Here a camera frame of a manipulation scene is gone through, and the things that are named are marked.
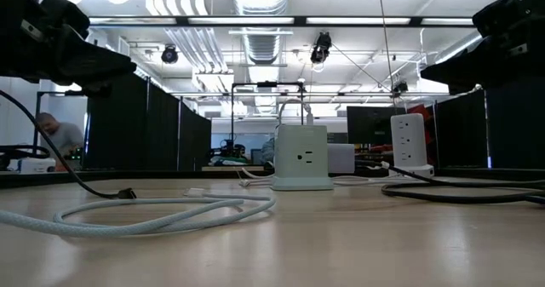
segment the white power strip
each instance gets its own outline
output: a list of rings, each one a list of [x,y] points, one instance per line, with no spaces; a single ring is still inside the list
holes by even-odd
[[[325,126],[280,125],[274,154],[273,190],[333,189]]]
[[[424,118],[420,113],[393,116],[393,164],[416,175],[431,177],[433,166],[427,164]]]

